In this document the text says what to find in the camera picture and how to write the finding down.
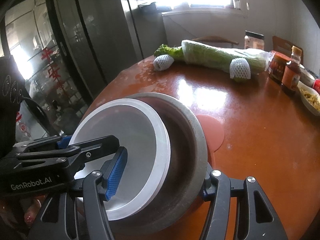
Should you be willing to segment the left hand, red nails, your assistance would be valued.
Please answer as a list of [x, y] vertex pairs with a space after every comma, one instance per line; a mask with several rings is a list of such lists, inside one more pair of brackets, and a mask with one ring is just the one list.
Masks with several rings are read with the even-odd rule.
[[34, 223], [45, 198], [46, 196], [42, 195], [31, 199], [31, 205], [27, 208], [24, 214], [24, 221], [28, 227], [31, 228], [32, 224]]

